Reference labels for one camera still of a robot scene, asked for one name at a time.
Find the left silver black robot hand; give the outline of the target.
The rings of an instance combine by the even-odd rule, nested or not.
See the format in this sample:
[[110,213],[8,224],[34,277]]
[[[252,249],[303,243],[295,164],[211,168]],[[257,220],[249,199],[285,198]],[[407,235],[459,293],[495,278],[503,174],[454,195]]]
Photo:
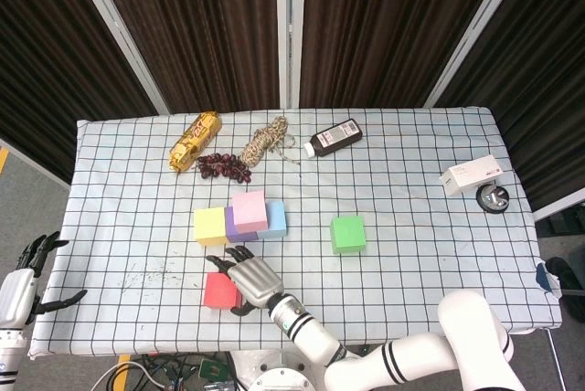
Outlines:
[[48,255],[55,249],[69,244],[59,238],[59,231],[42,235],[28,244],[20,254],[16,267],[9,272],[1,286],[1,330],[22,330],[38,315],[63,310],[80,302],[87,294],[78,291],[65,300],[42,303],[37,293]]

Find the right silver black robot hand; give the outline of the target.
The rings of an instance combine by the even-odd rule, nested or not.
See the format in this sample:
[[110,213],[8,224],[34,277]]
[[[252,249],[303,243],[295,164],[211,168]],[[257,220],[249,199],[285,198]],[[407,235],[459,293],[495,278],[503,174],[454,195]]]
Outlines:
[[225,274],[238,288],[243,304],[234,306],[230,311],[239,317],[251,313],[255,309],[272,308],[284,296],[282,279],[261,258],[255,256],[245,246],[237,245],[225,251],[234,259],[229,261],[217,256],[206,256],[220,273]]

